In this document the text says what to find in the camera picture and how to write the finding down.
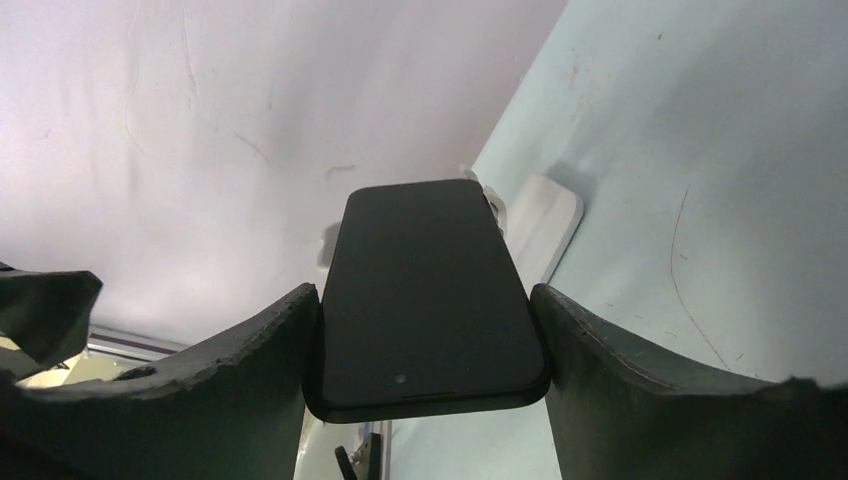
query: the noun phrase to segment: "smartphone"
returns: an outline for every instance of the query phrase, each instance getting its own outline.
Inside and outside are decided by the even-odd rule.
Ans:
[[[477,182],[350,195],[303,393],[331,423],[515,408],[550,385],[546,347]]]

